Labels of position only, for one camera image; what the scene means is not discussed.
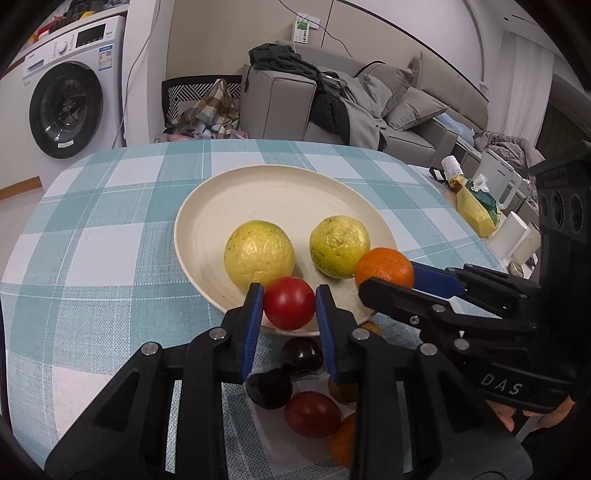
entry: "sofa armrest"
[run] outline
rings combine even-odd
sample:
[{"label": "sofa armrest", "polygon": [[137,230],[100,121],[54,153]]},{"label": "sofa armrest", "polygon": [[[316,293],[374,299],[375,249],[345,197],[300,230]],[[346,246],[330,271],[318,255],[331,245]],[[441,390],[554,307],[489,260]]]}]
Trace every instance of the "sofa armrest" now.
[{"label": "sofa armrest", "polygon": [[435,147],[435,155],[431,166],[441,168],[441,160],[452,154],[457,140],[457,133],[435,119],[417,125],[412,131]]},{"label": "sofa armrest", "polygon": [[303,140],[315,91],[306,77],[250,69],[242,77],[242,130],[249,138]]}]

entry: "human hand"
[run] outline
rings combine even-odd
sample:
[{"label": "human hand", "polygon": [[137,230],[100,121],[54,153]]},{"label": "human hand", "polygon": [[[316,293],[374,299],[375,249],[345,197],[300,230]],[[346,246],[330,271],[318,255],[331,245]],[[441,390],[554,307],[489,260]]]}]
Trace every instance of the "human hand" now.
[{"label": "human hand", "polygon": [[[503,425],[509,430],[510,432],[513,431],[515,428],[515,422],[513,421],[513,415],[517,412],[515,407],[509,407],[507,405],[502,405],[500,403],[496,403],[493,401],[486,401],[490,408],[495,412],[496,416],[499,418]],[[533,431],[539,429],[548,429],[555,425],[558,425],[561,421],[563,421],[566,416],[570,413],[570,410],[573,408],[575,402],[569,397],[560,404],[560,406],[554,410],[552,413],[548,413],[546,415],[541,415],[539,413],[534,413],[532,411],[524,411],[523,415],[526,417],[532,416],[540,416],[537,425],[533,428]]]}]

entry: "washing machine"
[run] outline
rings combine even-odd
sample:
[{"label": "washing machine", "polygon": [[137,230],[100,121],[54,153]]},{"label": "washing machine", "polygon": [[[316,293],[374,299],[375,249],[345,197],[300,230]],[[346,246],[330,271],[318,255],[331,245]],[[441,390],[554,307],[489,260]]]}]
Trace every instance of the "washing machine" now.
[{"label": "washing machine", "polygon": [[39,46],[24,60],[32,161],[47,190],[77,160],[124,146],[120,129],[125,17],[104,18]]}]

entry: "floor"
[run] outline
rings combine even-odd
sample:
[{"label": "floor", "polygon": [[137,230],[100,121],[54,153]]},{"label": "floor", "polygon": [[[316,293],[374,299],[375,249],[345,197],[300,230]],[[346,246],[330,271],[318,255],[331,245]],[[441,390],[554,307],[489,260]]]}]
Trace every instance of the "floor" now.
[{"label": "floor", "polygon": [[45,192],[35,189],[0,200],[0,278],[18,237]]}]

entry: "sofa backrest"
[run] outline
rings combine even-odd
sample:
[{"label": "sofa backrest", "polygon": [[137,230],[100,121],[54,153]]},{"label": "sofa backrest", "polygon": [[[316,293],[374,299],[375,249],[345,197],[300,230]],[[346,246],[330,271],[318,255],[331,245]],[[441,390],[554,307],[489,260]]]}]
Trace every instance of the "sofa backrest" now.
[{"label": "sofa backrest", "polygon": [[[275,43],[294,47],[293,42],[278,40]],[[357,75],[367,63],[334,53],[326,48],[311,47],[296,43],[295,50],[303,60],[316,66],[335,69],[351,76]],[[413,86],[449,105],[448,114],[458,122],[481,133],[488,124],[488,100],[457,71],[434,54],[422,52],[412,58],[409,65],[415,70]]]}]

